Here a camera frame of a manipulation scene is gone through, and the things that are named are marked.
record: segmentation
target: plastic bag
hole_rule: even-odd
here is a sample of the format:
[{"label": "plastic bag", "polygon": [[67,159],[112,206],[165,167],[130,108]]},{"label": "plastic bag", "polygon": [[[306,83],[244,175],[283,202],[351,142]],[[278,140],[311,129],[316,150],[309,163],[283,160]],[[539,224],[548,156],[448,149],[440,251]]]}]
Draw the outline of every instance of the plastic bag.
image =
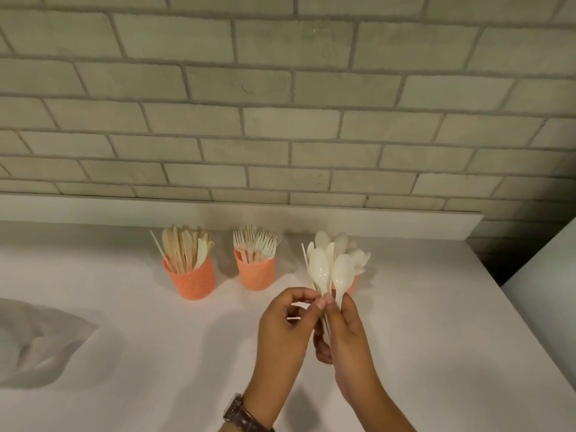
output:
[{"label": "plastic bag", "polygon": [[98,326],[83,318],[0,298],[0,386],[37,386],[43,371],[58,376]]}]

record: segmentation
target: orange basket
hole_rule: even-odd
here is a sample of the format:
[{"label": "orange basket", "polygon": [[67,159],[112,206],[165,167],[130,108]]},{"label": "orange basket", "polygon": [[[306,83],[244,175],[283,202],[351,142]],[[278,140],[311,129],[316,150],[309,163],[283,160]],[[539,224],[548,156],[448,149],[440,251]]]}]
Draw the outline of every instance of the orange basket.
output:
[{"label": "orange basket", "polygon": [[241,260],[238,250],[234,250],[234,256],[240,271],[240,280],[246,289],[261,291],[274,283],[276,258],[267,259],[259,264],[249,264]]},{"label": "orange basket", "polygon": [[[352,281],[352,285],[350,285],[350,288],[348,288],[348,289],[346,290],[346,292],[347,292],[348,294],[350,294],[350,295],[354,292],[354,288],[356,287],[356,283],[357,283],[357,281],[358,281],[358,276],[360,276],[360,275],[359,275],[359,274],[356,274],[356,276],[354,276],[354,280]],[[334,286],[334,283],[332,283],[332,290],[333,290],[333,291],[336,291],[336,288],[335,288],[335,286]]]},{"label": "orange basket", "polygon": [[163,265],[172,283],[186,300],[200,300],[207,297],[216,287],[216,278],[214,277],[214,268],[210,255],[200,267],[185,274],[176,274],[170,271],[165,259],[163,260]]}]

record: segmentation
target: brick wall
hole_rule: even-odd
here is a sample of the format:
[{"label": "brick wall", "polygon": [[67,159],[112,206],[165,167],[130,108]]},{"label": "brick wall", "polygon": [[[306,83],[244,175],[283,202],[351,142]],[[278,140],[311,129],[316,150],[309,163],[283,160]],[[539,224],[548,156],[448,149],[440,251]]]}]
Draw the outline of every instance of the brick wall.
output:
[{"label": "brick wall", "polygon": [[0,0],[0,191],[576,214],[576,0]]}]

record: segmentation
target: white countertop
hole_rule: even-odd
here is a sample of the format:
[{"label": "white countertop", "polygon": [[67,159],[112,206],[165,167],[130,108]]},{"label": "white countertop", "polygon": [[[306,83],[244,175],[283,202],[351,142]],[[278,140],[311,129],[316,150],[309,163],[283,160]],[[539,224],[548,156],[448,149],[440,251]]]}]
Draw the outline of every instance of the white countertop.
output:
[{"label": "white countertop", "polygon": [[[257,322],[306,282],[300,242],[276,283],[245,290],[230,234],[217,289],[177,295],[147,229],[0,222],[0,297],[53,306],[101,328],[54,384],[0,389],[3,431],[209,432],[248,383]],[[358,240],[372,251],[354,299],[385,388],[419,432],[576,430],[576,393],[462,241]],[[361,430],[310,347],[278,432]]]}]

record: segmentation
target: textured orange cup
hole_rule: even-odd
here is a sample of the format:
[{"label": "textured orange cup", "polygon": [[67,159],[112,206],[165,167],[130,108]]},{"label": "textured orange cup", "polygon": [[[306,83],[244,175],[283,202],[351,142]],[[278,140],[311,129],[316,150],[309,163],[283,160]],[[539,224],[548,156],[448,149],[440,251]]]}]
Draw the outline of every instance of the textured orange cup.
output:
[{"label": "textured orange cup", "polygon": [[200,300],[208,296],[216,287],[216,278],[214,277],[214,268],[210,255],[200,267],[185,274],[176,274],[170,271],[166,260],[163,260],[163,264],[172,283],[186,300]]},{"label": "textured orange cup", "polygon": [[[346,292],[347,292],[348,294],[350,294],[350,295],[354,292],[354,288],[356,287],[356,283],[357,283],[357,281],[358,281],[358,276],[360,276],[360,275],[357,274],[356,276],[354,276],[354,280],[352,281],[352,285],[350,285],[350,288],[348,288],[348,289],[346,290]],[[334,283],[332,283],[332,290],[334,290],[334,291],[336,290],[336,288],[335,288],[335,286],[334,286]]]},{"label": "textured orange cup", "polygon": [[240,280],[246,289],[261,291],[274,283],[276,258],[267,259],[259,264],[249,264],[241,260],[238,250],[234,250],[234,256],[238,264],[238,271],[240,271]]}]

